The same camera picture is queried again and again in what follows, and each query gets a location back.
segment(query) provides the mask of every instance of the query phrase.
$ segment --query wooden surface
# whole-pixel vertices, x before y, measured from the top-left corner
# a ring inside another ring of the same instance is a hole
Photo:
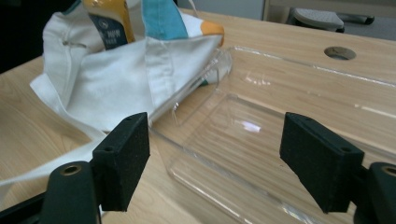
[[[224,48],[236,45],[260,49],[308,64],[396,83],[396,42],[208,13],[199,15],[224,25]],[[332,46],[352,49],[357,57],[350,61],[331,59],[323,51]],[[89,141],[46,108],[30,89],[30,81],[42,72],[42,66],[42,59],[38,58],[0,76],[1,179],[20,175]],[[171,179],[158,151],[163,147],[159,145],[161,142],[150,143],[151,157],[129,211],[107,214],[105,223],[234,222],[215,205]],[[2,208],[42,192],[45,185],[46,179],[15,185]]]

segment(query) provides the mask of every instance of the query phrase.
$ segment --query transparent plastic box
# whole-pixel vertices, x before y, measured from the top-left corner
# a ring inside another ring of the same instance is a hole
[[[353,223],[353,203],[323,214],[280,159],[284,115],[342,135],[365,151],[365,167],[395,163],[395,95],[388,82],[235,47],[217,52],[150,130],[169,175],[237,222]]]

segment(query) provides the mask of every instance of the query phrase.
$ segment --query white cable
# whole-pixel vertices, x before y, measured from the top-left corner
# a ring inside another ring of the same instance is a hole
[[[194,11],[194,17],[199,18],[198,13],[197,13],[197,8],[195,7],[194,1],[189,0],[190,5],[192,6],[192,10]]]

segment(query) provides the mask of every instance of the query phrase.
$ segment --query black object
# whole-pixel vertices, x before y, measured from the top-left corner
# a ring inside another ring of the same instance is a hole
[[[364,21],[364,24],[366,25],[370,25],[371,23],[373,23],[375,20],[375,17],[367,17],[366,20]]]
[[[43,30],[51,15],[78,0],[20,0],[0,5],[0,74],[43,53]]]
[[[361,166],[364,152],[317,121],[286,113],[280,158],[324,213],[357,205],[355,223],[396,223],[396,166]]]
[[[55,169],[47,192],[0,213],[0,223],[101,223],[104,211],[126,211],[149,159],[147,113],[124,119],[93,151],[90,162]]]
[[[341,34],[343,34],[345,31],[346,31],[346,28],[344,26],[342,28],[335,30],[336,33],[341,33]]]

